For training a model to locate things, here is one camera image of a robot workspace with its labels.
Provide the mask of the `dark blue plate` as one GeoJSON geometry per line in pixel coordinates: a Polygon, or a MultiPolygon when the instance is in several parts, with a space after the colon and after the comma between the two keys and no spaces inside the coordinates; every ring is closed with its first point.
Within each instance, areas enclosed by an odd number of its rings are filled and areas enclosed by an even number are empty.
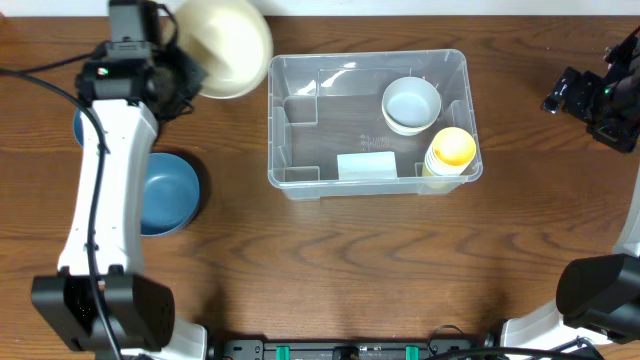
{"type": "Polygon", "coordinates": [[[79,146],[83,146],[82,112],[79,109],[74,112],[72,128],[76,142],[79,146]]]}
{"type": "Polygon", "coordinates": [[[141,235],[168,235],[187,226],[200,205],[194,167],[171,153],[152,153],[143,185],[141,235]]]}

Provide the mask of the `beige bowl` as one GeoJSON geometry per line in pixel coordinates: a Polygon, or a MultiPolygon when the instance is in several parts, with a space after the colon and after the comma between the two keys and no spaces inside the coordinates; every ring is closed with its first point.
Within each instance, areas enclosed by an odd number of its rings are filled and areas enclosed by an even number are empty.
{"type": "Polygon", "coordinates": [[[264,80],[273,40],[263,15],[246,0],[188,0],[175,11],[178,45],[207,72],[201,96],[233,99],[264,80]]]}

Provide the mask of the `yellow cup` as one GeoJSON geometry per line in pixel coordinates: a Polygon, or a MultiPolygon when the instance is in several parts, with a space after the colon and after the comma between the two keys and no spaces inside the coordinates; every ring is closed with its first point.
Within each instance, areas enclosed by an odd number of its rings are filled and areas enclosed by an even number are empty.
{"type": "Polygon", "coordinates": [[[439,131],[429,150],[435,160],[456,167],[468,165],[475,158],[476,152],[474,137],[458,127],[447,127],[439,131]]]}
{"type": "Polygon", "coordinates": [[[428,167],[422,168],[422,176],[428,179],[427,185],[434,190],[451,191],[460,185],[459,182],[452,181],[436,173],[433,173],[428,167]]]}

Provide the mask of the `white cup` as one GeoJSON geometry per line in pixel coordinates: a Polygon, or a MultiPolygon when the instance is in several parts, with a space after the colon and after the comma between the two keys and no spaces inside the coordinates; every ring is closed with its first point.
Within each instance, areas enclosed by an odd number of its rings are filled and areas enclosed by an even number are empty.
{"type": "Polygon", "coordinates": [[[462,165],[450,165],[436,156],[434,150],[426,152],[424,158],[423,175],[429,173],[433,176],[459,176],[469,166],[469,162],[462,165]]]}

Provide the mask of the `grey bowl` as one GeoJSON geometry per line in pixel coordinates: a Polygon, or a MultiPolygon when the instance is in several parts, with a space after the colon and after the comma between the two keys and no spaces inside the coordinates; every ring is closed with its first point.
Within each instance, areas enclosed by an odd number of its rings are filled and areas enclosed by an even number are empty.
{"type": "Polygon", "coordinates": [[[382,109],[395,124],[418,129],[436,121],[442,109],[442,99],[436,87],[427,80],[402,77],[385,89],[382,109]]]}

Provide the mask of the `white bowl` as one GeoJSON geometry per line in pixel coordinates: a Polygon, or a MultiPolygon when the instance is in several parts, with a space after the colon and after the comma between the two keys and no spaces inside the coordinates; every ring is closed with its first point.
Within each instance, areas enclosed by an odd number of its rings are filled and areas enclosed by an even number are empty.
{"type": "Polygon", "coordinates": [[[410,128],[410,127],[402,126],[395,122],[389,122],[389,121],[387,121],[386,124],[393,132],[401,136],[415,136],[430,128],[430,125],[410,128]]]}

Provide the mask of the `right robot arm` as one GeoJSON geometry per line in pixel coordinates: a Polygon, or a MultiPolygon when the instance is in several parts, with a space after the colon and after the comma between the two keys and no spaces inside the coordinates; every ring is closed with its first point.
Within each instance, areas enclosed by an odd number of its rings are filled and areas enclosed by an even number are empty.
{"type": "MultiPolygon", "coordinates": [[[[639,32],[607,50],[605,76],[564,70],[542,104],[583,121],[597,142],[622,154],[639,148],[639,32]]],[[[613,251],[572,261],[554,300],[521,318],[505,321],[487,346],[507,358],[559,358],[580,345],[625,344],[639,338],[639,199],[634,197],[613,251]]]]}

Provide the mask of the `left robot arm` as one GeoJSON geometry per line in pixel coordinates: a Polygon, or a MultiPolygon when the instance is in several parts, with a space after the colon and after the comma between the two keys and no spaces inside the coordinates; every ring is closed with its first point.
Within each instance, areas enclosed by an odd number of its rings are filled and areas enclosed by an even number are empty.
{"type": "Polygon", "coordinates": [[[146,278],[143,188],[159,127],[189,114],[205,70],[164,40],[154,1],[113,1],[110,39],[77,75],[83,156],[72,227],[57,271],[31,300],[65,345],[116,358],[203,359],[206,329],[177,316],[171,290],[146,278]]]}

